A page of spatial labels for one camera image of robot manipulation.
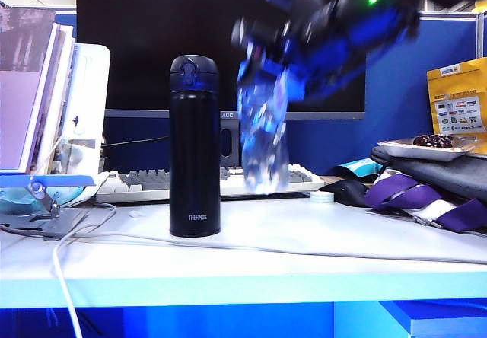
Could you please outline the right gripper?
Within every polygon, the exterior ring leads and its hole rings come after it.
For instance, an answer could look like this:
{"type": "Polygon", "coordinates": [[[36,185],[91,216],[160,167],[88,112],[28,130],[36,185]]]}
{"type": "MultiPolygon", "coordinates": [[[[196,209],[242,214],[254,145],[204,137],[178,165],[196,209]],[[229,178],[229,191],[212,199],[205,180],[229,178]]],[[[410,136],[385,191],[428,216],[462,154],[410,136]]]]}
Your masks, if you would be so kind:
{"type": "Polygon", "coordinates": [[[288,51],[288,66],[263,62],[267,82],[291,102],[328,97],[364,71],[359,57],[388,49],[418,23],[415,0],[330,0],[300,23],[291,35],[291,22],[279,29],[239,18],[231,43],[270,51],[288,51]]]}

